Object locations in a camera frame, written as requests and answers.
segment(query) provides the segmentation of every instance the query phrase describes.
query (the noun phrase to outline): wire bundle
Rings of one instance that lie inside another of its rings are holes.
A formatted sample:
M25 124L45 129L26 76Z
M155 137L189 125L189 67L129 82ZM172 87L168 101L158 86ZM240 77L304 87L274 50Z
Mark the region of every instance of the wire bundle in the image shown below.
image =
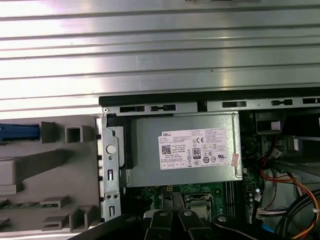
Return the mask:
M257 213L260 217L282 217L286 212L287 208L277 208L272 210L258 209Z
M313 196L318 200L320 199L320 189L318 190L314 190L311 192L313 194ZM282 237L287 237L288 236L288 228L289 228L289 224L291 223L291 221L293 221L294 216L300 212L302 209L304 209L306 206L310 205L313 203L314 200L311 200L310 196L307 194L304 194L303 196L297 198L288 208L288 210L286 211L286 213L283 215L283 217L280 219L280 221L278 222L276 228L275 228L275 232L276 233L280 233L280 235ZM303 230L302 232L300 232L299 234L297 234L296 236L293 237L293 239L304 239L309 232L312 230L312 228L315 226L315 223L317 222L317 218L319 217L319 212L316 211L314 213L313 219L311 224L309 225L309 227L305 230Z
M292 205L288 208L288 211L285 213L285 215L282 217L282 219L280 220L277 229L278 230L281 227L281 235L283 237L287 237L288 235L288 227L290 222L292 221L292 218L301 210L303 209L305 206L313 203L314 205L314 218L311 222L311 224L309 225L309 227L303 231L301 231L300 233L298 233L297 235L293 236L292 239L304 239L309 233L310 231L315 227L316 222L319 219L319 204L317 201L317 197L318 195L314 195L313 192L311 192L306 186L304 186L302 183L298 182L290 173L287 173L286 175L283 176L279 176L279 177L270 177L268 175L266 175L264 173L264 169L266 169L266 164L268 161L268 158L271 156L273 149L276 146L278 137L276 136L271 144L270 149L263 154L259 159L258 159L258 167L260 169L260 174L261 176L270 182L273 183L287 183L287 184L294 184L295 186L297 186L298 189L300 189L304 195L299 197L297 200L300 201L294 201L292 203ZM272 203L274 202L276 195L277 195L277 185L275 186L275 194L274 197L271 201L271 203L264 209L266 210L268 207L270 207L272 205Z

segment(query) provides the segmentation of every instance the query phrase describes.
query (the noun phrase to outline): green circuit board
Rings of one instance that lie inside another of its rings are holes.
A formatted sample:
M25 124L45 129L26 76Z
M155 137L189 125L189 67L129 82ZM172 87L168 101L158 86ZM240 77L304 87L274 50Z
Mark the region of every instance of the green circuit board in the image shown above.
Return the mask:
M150 187L130 188L130 195L134 194L135 200L139 201L138 206L141 212L152 209L162 208L162 195L165 192L179 192L182 195L188 194L211 194L213 199L213 208L211 214L213 216L226 212L224 205L224 184L222 182L214 183L197 183L197 184L181 184L181 185L165 185Z
M256 189L259 188L259 176L253 172L248 171L243 175L243 191L245 192L245 212L248 222L251 221L253 206L256 197Z

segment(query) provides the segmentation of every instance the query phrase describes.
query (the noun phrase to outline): orange wire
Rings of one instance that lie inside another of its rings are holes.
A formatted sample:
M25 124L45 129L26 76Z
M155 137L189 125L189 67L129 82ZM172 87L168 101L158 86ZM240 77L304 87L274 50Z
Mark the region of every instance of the orange wire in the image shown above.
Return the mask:
M308 232L311 231L314 226L315 223L318 221L319 219L319 204L318 201L316 199L316 197L313 195L313 193L306 187L304 186L302 183L298 182L297 180L295 180L294 178L291 178L289 175L283 175L280 177L270 177L268 175L266 175L263 170L260 170L261 176L271 182L274 183L294 183L296 184L299 188L301 188L313 201L314 205L315 205L315 209L317 210L316 213L316 220L315 222L312 223L312 225L310 227L308 227L307 229L303 230L302 232L300 232L299 234L293 236L293 239L297 239L297 238L304 238L307 236Z

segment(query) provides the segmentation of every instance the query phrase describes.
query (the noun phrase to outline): metal bracket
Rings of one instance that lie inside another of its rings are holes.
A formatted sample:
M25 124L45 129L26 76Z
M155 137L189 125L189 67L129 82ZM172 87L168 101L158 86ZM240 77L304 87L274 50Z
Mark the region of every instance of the metal bracket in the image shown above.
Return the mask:
M103 217L109 221L121 215L120 205L120 172L119 140L108 126L106 114L102 116L102 161L104 202Z

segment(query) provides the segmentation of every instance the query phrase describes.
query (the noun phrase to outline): red wire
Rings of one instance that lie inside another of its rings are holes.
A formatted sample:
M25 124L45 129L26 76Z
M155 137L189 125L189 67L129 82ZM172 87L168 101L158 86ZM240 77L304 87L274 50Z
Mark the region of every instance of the red wire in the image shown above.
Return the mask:
M275 201L277 197L277 183L275 183L275 186L274 186L274 196L273 196L273 199L272 201L269 203L269 205L264 209L264 210L267 210Z

